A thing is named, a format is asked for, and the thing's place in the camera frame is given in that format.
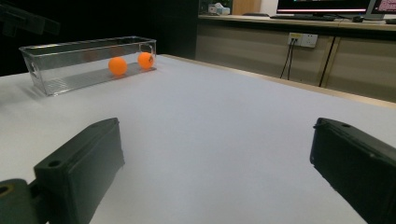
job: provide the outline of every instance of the monitor screen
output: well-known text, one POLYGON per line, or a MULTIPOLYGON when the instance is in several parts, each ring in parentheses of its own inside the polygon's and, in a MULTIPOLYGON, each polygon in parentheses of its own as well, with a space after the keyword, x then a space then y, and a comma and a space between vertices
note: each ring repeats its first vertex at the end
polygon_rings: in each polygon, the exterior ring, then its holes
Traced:
POLYGON ((396 14, 396 0, 376 0, 373 14, 396 14))
POLYGON ((276 13, 365 14, 369 4, 370 0, 278 0, 276 13))

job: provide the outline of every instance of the electrical socket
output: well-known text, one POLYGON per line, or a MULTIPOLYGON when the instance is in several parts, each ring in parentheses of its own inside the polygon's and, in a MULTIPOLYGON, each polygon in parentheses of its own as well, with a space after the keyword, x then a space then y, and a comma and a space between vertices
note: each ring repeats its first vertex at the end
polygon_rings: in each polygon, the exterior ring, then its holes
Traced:
POLYGON ((289 33, 289 40, 288 40, 288 45, 291 44, 292 39, 296 39, 297 41, 294 42, 294 46, 300 46, 301 45, 301 39, 303 38, 303 34, 298 34, 298 33, 289 33))
POLYGON ((314 48, 317 44, 318 35, 303 34, 301 39, 301 47, 314 48))

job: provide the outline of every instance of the clear plastic container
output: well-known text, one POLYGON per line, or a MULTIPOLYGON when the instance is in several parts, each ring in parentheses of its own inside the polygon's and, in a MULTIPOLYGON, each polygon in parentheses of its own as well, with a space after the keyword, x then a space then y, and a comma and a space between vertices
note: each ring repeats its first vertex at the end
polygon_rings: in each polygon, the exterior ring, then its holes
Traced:
POLYGON ((34 85, 48 96, 155 70, 155 50, 156 40, 139 36, 20 48, 34 85), (142 52, 151 54, 150 68, 139 65, 142 52), (114 75, 108 68, 114 57, 127 63, 122 75, 114 75))

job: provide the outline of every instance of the orange ball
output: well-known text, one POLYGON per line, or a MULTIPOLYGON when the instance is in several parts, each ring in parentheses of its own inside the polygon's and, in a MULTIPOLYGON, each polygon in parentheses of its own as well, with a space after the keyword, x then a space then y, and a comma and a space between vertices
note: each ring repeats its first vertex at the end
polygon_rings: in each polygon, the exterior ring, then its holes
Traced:
POLYGON ((112 74, 120 76, 126 72, 128 65, 123 58, 115 57, 108 61, 108 69, 112 74))
POLYGON ((154 64, 154 58, 150 53, 141 52, 137 57, 137 62, 144 69, 149 69, 154 64))

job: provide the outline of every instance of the white table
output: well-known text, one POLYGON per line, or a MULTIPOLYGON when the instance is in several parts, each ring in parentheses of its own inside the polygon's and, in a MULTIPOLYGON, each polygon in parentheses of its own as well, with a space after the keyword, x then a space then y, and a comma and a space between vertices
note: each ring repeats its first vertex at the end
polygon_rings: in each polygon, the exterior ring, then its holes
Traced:
POLYGON ((157 56, 157 70, 55 97, 0 78, 0 179, 96 121, 120 120, 125 166, 92 224, 365 223, 309 162, 317 118, 396 146, 396 105, 157 56))

